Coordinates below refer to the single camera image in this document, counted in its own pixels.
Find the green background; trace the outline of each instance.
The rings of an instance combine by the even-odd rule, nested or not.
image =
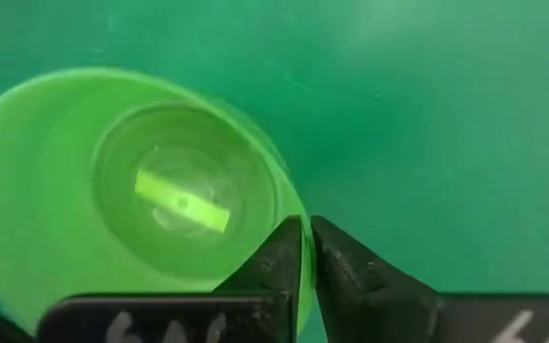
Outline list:
[[[0,93],[78,66],[249,113],[310,213],[439,290],[549,291],[549,0],[0,0]]]

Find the green plastic rim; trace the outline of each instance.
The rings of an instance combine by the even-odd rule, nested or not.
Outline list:
[[[81,69],[0,97],[0,307],[29,332],[79,293],[209,292],[288,215],[272,142],[232,107],[129,71]]]

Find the green surface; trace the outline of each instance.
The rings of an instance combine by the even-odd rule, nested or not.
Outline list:
[[[87,65],[250,113],[309,212],[440,290],[549,291],[549,0],[0,0],[0,93]]]
[[[3,94],[4,313],[33,333],[72,295],[210,292],[288,215],[306,223],[272,144],[234,114],[109,69],[50,73]],[[168,211],[172,194],[182,215]],[[299,330],[312,300],[305,243]]]

